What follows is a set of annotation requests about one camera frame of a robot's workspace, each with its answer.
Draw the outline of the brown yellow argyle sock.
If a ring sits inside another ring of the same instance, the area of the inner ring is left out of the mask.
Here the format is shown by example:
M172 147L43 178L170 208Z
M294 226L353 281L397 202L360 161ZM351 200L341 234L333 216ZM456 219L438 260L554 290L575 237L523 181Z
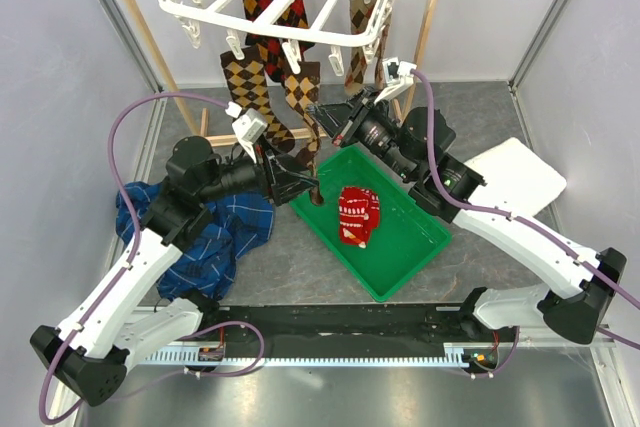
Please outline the brown yellow argyle sock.
M303 120L310 137L307 143L296 154L296 160L303 164L313 177L317 176L316 156L321 149L319 124L311 117L308 108L319 98L321 84L321 66L317 61L299 63L300 72L294 73L289 67L285 70L284 91L288 106Z
M220 65L231 100L244 111L254 109L267 121L265 137L279 151L289 153L295 147L292 132L276 116L271 108L265 65L257 46L241 50L244 57L238 59L228 50L220 55Z

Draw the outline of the red christmas sock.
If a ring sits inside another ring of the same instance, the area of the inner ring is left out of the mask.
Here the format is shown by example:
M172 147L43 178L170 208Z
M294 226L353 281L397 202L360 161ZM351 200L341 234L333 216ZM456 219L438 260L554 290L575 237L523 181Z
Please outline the red christmas sock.
M365 223L340 222L339 238L342 243L365 249L371 237L371 230Z
M367 188L346 186L342 189L339 200L340 222L365 223L371 234L380 225L381 210L378 195Z

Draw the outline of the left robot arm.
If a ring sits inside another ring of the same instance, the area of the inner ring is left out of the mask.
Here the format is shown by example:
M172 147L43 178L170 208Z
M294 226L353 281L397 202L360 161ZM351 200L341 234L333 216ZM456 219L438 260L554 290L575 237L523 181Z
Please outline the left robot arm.
M271 147L264 138L249 154L225 162L208 140L180 140L166 163L158 196L116 264L85 301L56 326L38 326L30 345L45 366L90 406L106 402L127 373L164 345L193 335L208 340L219 316L203 294L190 288L165 310L125 324L144 294L195 243L213 221L208 203L256 191L274 205L290 202L319 185L315 175Z

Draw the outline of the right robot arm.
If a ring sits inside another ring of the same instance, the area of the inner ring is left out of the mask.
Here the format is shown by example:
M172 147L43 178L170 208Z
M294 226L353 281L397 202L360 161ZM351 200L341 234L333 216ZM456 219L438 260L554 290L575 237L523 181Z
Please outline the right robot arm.
M582 345L602 334L624 337L603 324L615 296L632 304L620 279L626 257L614 248L596 251L536 220L563 190L563 178L515 138L463 163L449 154L454 131L435 106L427 104L401 126L390 122L382 96L365 89L341 102L315 104L316 120L339 147L357 143L394 173L412 182L418 207L490 242L539 279L533 287L497 290L479 287L465 300L458 328L467 339L492 330L542 326Z

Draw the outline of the white plastic clip hanger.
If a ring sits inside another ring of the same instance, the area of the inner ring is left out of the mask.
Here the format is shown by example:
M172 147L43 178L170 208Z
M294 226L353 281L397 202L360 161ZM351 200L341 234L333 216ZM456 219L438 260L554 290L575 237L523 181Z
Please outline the white plastic clip hanger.
M195 40L199 39L202 24L225 29L226 41L238 59L244 57L239 39L241 33L282 40L285 58L295 73L300 71L303 42L326 45L330 48L328 59L334 73L343 76L346 67L341 50L359 49L365 62L371 63L394 3L394 0L364 0L364 30L341 33L329 30L327 23L339 4L347 0L325 0L308 27L297 27L284 20L284 14L293 10L295 0L271 0L253 20L229 13L227 6L233 1L213 0L205 5L202 0L158 0L158 4L164 12L180 20Z

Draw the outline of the blue plaid shirt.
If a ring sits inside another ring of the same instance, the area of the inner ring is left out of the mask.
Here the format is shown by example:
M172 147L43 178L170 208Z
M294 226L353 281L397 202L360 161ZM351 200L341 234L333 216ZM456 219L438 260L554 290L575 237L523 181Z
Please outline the blue plaid shirt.
M197 289L222 300L234 284L237 261L271 237L275 209L259 193L227 196L209 202L207 208L212 222L156 282L163 299Z

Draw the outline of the green plastic tray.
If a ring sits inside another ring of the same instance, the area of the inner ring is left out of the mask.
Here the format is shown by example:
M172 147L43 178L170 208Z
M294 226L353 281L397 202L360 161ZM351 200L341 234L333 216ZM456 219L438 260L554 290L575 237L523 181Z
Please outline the green plastic tray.
M449 231L356 146L322 163L318 179L324 203L303 195L291 206L377 302L451 242Z

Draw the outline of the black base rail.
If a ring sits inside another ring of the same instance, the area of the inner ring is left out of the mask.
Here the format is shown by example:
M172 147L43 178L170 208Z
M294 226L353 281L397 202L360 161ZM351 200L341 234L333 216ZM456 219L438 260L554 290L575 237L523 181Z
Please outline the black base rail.
M200 329L227 321L254 325L265 342L265 360L342 361L442 357L447 344L498 345L516 329L494 332L460 303L326 304L220 307Z

